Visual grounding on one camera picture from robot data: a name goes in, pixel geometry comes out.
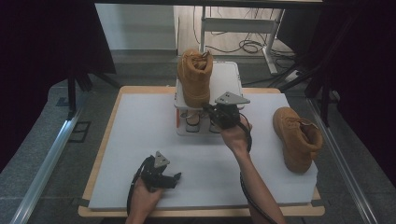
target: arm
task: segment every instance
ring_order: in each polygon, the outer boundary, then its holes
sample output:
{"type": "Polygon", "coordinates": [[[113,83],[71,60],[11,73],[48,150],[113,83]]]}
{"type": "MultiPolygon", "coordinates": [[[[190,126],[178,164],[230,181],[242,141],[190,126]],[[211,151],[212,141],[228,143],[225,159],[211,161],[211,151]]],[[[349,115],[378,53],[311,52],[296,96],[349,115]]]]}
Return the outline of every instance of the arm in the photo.
{"type": "Polygon", "coordinates": [[[146,217],[154,210],[163,195],[163,189],[149,192],[143,180],[139,177],[134,185],[134,194],[131,199],[131,211],[125,224],[142,224],[146,217]]]}
{"type": "MultiPolygon", "coordinates": [[[[241,122],[247,127],[248,122],[241,117],[241,122]]],[[[248,143],[245,133],[238,126],[221,131],[221,136],[226,146],[233,152],[241,169],[241,175],[245,182],[247,192],[251,199],[271,217],[276,223],[286,223],[279,206],[271,192],[257,172],[250,155],[248,154],[248,143]]],[[[260,213],[249,205],[250,215],[254,223],[268,223],[260,213]]]]}

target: aluminum rail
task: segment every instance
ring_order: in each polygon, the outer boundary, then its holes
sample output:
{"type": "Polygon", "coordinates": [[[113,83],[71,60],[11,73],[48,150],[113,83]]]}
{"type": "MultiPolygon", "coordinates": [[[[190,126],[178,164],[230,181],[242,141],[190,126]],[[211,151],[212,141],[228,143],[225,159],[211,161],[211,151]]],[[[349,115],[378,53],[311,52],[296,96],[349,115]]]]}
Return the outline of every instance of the aluminum rail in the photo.
{"type": "Polygon", "coordinates": [[[323,131],[324,138],[329,145],[329,150],[335,159],[338,170],[340,171],[341,176],[344,178],[346,186],[353,200],[355,201],[359,212],[361,213],[361,218],[363,219],[364,223],[367,224],[378,223],[377,219],[375,218],[375,213],[372,206],[368,202],[363,190],[361,189],[361,186],[356,181],[355,176],[349,169],[347,161],[344,158],[340,147],[337,145],[330,128],[328,128],[320,118],[318,105],[309,98],[307,98],[307,102],[309,107],[313,111],[315,120],[317,121],[319,128],[323,131]]]}
{"type": "Polygon", "coordinates": [[[50,175],[52,174],[52,171],[64,150],[64,146],[66,145],[67,140],[76,125],[76,122],[78,121],[87,98],[87,92],[83,92],[79,97],[76,115],[72,119],[66,120],[64,122],[64,125],[52,144],[46,159],[44,159],[43,163],[41,164],[40,169],[35,175],[35,179],[23,197],[20,207],[17,209],[14,218],[11,219],[10,223],[27,223],[30,215],[32,215],[35,205],[37,204],[44,187],[46,187],[47,182],[50,179],[50,175]]]}

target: metal frame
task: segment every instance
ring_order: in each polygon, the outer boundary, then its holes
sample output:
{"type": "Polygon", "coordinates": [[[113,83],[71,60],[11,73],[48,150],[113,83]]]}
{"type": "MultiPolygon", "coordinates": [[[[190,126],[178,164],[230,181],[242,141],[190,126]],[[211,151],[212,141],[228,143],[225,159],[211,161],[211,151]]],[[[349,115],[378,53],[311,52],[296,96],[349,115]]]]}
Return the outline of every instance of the metal frame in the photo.
{"type": "Polygon", "coordinates": [[[205,52],[205,32],[234,32],[234,33],[260,33],[269,34],[268,44],[262,48],[265,61],[271,74],[277,74],[274,60],[271,56],[271,49],[276,38],[277,29],[279,28],[284,9],[280,9],[275,20],[249,20],[249,19],[224,19],[224,18],[207,18],[206,7],[202,7],[201,17],[201,44],[200,51],[205,52]]]}
{"type": "Polygon", "coordinates": [[[35,179],[23,197],[23,200],[10,223],[27,223],[29,220],[30,215],[32,215],[33,210],[35,209],[35,205],[37,204],[43,189],[46,187],[47,182],[50,179],[50,175],[52,174],[52,171],[64,150],[64,146],[66,145],[67,140],[69,139],[69,136],[76,125],[76,122],[78,121],[87,98],[88,93],[83,92],[78,101],[78,108],[75,116],[72,119],[67,119],[64,122],[64,126],[59,131],[58,136],[50,148],[46,159],[44,159],[43,163],[41,164],[40,169],[35,175],[35,179]]]}
{"type": "Polygon", "coordinates": [[[308,106],[310,107],[311,111],[315,116],[315,120],[319,128],[322,130],[324,139],[326,140],[327,144],[329,145],[329,150],[332,153],[332,156],[335,159],[335,164],[338,167],[338,170],[341,173],[341,176],[344,178],[346,186],[354,200],[356,206],[358,207],[359,212],[361,213],[361,218],[363,219],[364,223],[371,224],[371,223],[378,223],[378,220],[375,217],[375,213],[373,211],[372,206],[368,202],[361,186],[355,179],[355,176],[352,174],[352,171],[349,169],[347,165],[347,161],[344,158],[344,155],[338,146],[337,142],[335,141],[332,131],[327,125],[322,121],[319,115],[318,105],[314,102],[314,100],[307,98],[308,106]]]}

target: table surface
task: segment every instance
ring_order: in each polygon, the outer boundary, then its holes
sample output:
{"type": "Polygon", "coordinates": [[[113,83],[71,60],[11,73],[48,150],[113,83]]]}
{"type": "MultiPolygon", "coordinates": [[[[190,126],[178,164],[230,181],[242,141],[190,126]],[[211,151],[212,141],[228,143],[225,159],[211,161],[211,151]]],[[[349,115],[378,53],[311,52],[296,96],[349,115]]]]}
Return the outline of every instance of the table surface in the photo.
{"type": "MultiPolygon", "coordinates": [[[[108,121],[106,131],[99,148],[92,172],[82,196],[83,200],[89,200],[92,196],[93,187],[99,173],[101,162],[106,150],[106,144],[112,129],[114,119],[117,114],[120,98],[124,93],[175,93],[174,87],[144,87],[127,86],[120,89],[113,111],[108,121]]],[[[243,93],[279,93],[277,89],[269,88],[244,88],[243,93]]],[[[313,201],[319,201],[320,195],[315,188],[313,201]]],[[[286,206],[281,205],[280,209],[285,216],[322,216],[325,212],[323,205],[314,206],[312,203],[286,206]]],[[[80,206],[78,213],[82,217],[126,217],[126,211],[92,211],[90,208],[80,206]]],[[[226,209],[191,209],[191,210],[155,210],[150,214],[151,217],[246,217],[250,216],[246,207],[226,208],[226,209]]]]}

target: black curtain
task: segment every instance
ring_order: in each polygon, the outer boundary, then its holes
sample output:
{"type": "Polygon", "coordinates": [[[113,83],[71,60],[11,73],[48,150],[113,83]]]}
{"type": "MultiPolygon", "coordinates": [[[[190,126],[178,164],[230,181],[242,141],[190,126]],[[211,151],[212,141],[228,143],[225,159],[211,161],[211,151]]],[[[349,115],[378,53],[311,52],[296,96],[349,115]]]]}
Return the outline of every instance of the black curtain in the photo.
{"type": "Polygon", "coordinates": [[[0,1],[0,168],[7,165],[70,72],[115,73],[94,3],[0,1]]]}
{"type": "Polygon", "coordinates": [[[338,109],[396,186],[394,161],[396,23],[387,1],[370,1],[349,30],[332,64],[338,109]]]}

